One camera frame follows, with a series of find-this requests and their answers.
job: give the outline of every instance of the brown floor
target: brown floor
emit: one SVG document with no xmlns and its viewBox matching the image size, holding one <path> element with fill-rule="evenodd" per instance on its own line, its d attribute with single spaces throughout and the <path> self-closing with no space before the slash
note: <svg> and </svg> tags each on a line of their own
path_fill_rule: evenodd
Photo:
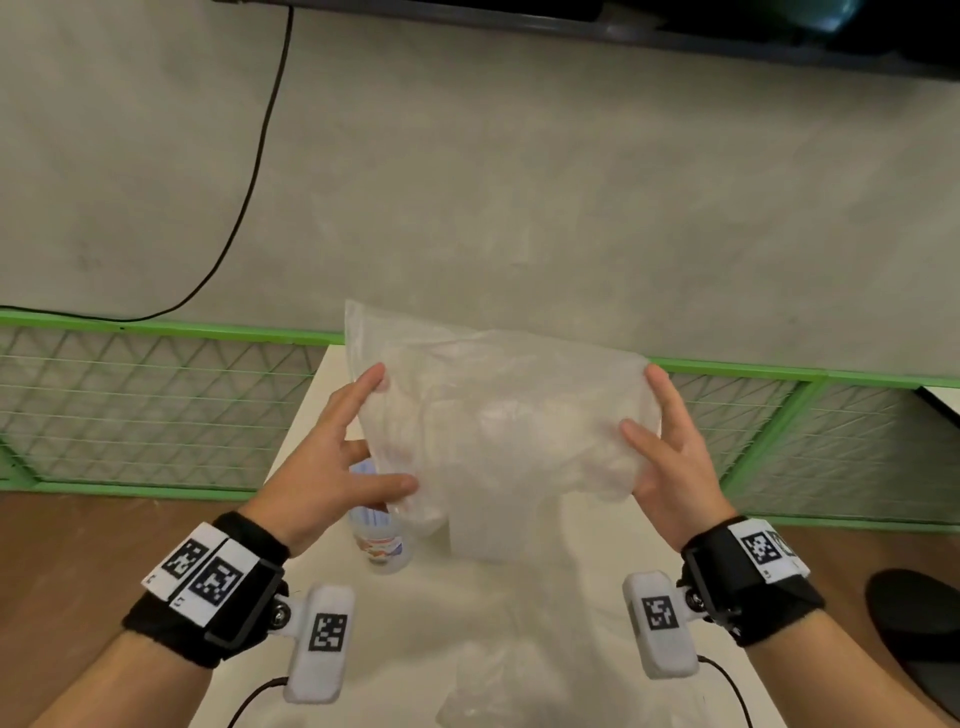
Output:
<svg viewBox="0 0 960 728">
<path fill-rule="evenodd" d="M 4 724 L 28 725 L 117 633 L 143 575 L 197 522 L 227 508 L 192 501 L 0 495 Z M 781 531 L 813 569 L 834 617 L 909 685 L 870 624 L 864 585 L 877 570 L 906 567 L 960 588 L 960 537 Z"/>
</svg>

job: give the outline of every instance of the cable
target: cable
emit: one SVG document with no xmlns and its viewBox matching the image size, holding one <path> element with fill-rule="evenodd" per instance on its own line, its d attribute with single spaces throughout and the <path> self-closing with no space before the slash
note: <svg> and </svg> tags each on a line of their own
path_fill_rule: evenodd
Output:
<svg viewBox="0 0 960 728">
<path fill-rule="evenodd" d="M 733 692 L 736 694 L 736 699 L 740 701 L 740 707 L 743 708 L 743 716 L 747 719 L 747 728 L 754 728 L 754 722 L 750 720 L 750 711 L 747 710 L 747 703 L 743 699 L 743 695 L 740 694 L 740 688 L 736 686 L 736 683 L 733 682 L 733 678 L 730 677 L 730 674 L 724 670 L 722 667 L 713 662 L 709 657 L 704 657 L 703 655 L 697 655 L 697 662 L 706 663 L 707 665 L 713 665 L 718 670 L 720 674 L 727 678 L 727 682 L 730 683 L 730 687 L 733 688 Z"/>
<path fill-rule="evenodd" d="M 260 139 L 256 144 L 256 158 L 253 161 L 253 172 L 250 176 L 250 184 L 247 186 L 247 195 L 244 197 L 243 205 L 240 206 L 240 213 L 237 215 L 236 222 L 233 223 L 233 230 L 230 231 L 230 235 L 227 238 L 227 244 L 224 245 L 220 255 L 217 256 L 216 262 L 213 264 L 213 267 L 207 272 L 203 280 L 197 284 L 197 287 L 194 288 L 186 297 L 179 303 L 174 303 L 172 306 L 164 308 L 162 311 L 157 313 L 152 313 L 148 316 L 137 316 L 132 319 L 112 319 L 109 316 L 91 316 L 85 313 L 70 313 L 69 311 L 56 311 L 47 308 L 28 308 L 27 306 L 22 305 L 5 305 L 0 303 L 0 309 L 8 311 L 23 311 L 24 313 L 46 313 L 54 314 L 57 316 L 66 316 L 71 319 L 84 319 L 85 321 L 108 321 L 114 324 L 135 324 L 139 321 L 149 321 L 150 319 L 155 319 L 159 316 L 164 316 L 172 311 L 176 311 L 178 308 L 189 303 L 194 296 L 200 293 L 201 289 L 207 285 L 210 279 L 213 278 L 213 275 L 220 268 L 220 264 L 224 262 L 224 258 L 227 257 L 230 247 L 233 245 L 233 239 L 236 237 L 237 232 L 240 230 L 240 226 L 243 224 L 243 219 L 247 215 L 247 207 L 250 205 L 250 200 L 253 197 L 253 189 L 256 187 L 256 178 L 260 174 L 260 161 L 263 159 L 263 147 L 267 142 L 267 128 L 270 126 L 270 117 L 274 113 L 274 103 L 276 102 L 276 96 L 280 91 L 280 82 L 283 80 L 283 71 L 286 69 L 287 65 L 287 53 L 290 50 L 290 37 L 293 35 L 294 30 L 294 9 L 293 6 L 287 6 L 287 27 L 283 34 L 283 50 L 280 52 L 280 63 L 276 69 L 276 77 L 274 78 L 274 87 L 270 92 L 270 101 L 267 102 L 267 110 L 263 114 L 263 123 L 260 125 Z"/>
<path fill-rule="evenodd" d="M 240 715 L 244 712 L 247 706 L 253 703 L 253 699 L 256 698 L 258 695 L 260 695 L 262 692 L 264 692 L 268 688 L 279 688 L 281 685 L 286 685 L 286 684 L 287 684 L 287 678 L 275 677 L 273 680 L 268 680 L 259 688 L 257 688 L 255 691 L 251 692 L 249 695 L 247 695 L 247 699 L 240 704 L 240 707 L 237 709 L 237 712 L 233 714 L 233 717 L 230 719 L 230 723 L 228 723 L 227 728 L 233 728 L 233 726 L 236 725 L 237 720 L 240 719 Z"/>
</svg>

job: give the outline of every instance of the concrete wall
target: concrete wall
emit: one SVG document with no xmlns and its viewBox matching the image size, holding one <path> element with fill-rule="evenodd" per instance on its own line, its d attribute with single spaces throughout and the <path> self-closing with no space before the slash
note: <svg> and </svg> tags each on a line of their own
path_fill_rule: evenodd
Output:
<svg viewBox="0 0 960 728">
<path fill-rule="evenodd" d="M 3 300 L 133 315 L 228 234 L 285 10 L 0 5 Z M 177 318 L 344 297 L 650 354 L 960 376 L 960 86 L 298 12 Z"/>
</svg>

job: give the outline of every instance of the green fence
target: green fence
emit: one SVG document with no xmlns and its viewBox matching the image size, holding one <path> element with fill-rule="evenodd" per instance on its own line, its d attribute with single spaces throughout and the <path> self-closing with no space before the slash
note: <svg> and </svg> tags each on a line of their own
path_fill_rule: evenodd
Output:
<svg viewBox="0 0 960 728">
<path fill-rule="evenodd" d="M 0 312 L 0 490 L 243 499 L 338 333 Z M 960 380 L 655 359 L 745 512 L 960 531 Z"/>
</svg>

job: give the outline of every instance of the plastic bottle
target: plastic bottle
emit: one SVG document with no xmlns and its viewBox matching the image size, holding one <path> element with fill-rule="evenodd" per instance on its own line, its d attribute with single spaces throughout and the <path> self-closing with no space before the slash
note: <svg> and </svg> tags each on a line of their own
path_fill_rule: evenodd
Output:
<svg viewBox="0 0 960 728">
<path fill-rule="evenodd" d="M 371 459 L 352 466 L 354 473 L 376 473 Z M 372 508 L 351 508 L 348 513 L 353 539 L 367 557 L 374 573 L 396 573 L 410 563 L 410 548 L 403 542 L 399 526 L 389 514 Z"/>
</svg>

